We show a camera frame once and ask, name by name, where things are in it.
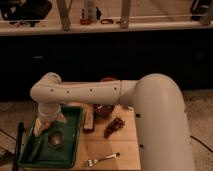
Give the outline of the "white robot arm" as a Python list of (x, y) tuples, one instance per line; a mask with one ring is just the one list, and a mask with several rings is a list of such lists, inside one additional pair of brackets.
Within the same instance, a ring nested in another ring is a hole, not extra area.
[(134, 110), (143, 171), (196, 171), (186, 106), (180, 88), (164, 74), (139, 80), (64, 82), (53, 72), (30, 90), (38, 117), (53, 118), (62, 102), (129, 106)]

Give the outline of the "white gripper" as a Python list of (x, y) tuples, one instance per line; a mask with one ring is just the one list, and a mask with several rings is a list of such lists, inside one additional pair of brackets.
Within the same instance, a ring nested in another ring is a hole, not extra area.
[(55, 120), (61, 123), (66, 123), (67, 120), (61, 113), (61, 107), (57, 103), (39, 103), (38, 118), (35, 121), (34, 135), (40, 136), (44, 130), (47, 130), (51, 123)]

